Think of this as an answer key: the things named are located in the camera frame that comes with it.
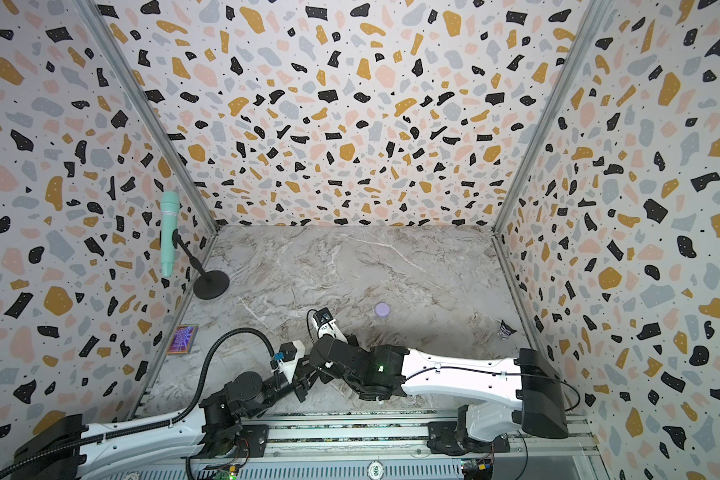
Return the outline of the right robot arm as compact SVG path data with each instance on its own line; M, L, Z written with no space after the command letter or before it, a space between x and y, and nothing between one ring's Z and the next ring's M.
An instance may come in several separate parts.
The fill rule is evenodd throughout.
M420 395L470 400L459 408L459 442L491 442L514 430L553 440L569 435L564 382L533 349L522 348L515 358L474 360L393 345L364 350L326 335L312 348L309 363L364 401Z

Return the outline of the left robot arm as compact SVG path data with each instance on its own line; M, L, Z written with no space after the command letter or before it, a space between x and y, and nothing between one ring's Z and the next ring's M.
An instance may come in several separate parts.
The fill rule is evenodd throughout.
M68 415L19 447L9 479L103 479L176 457L213 458L234 448L243 421L291 394L304 400L318 378L305 358L280 362L268 379L248 371L174 413L128 422L88 423Z

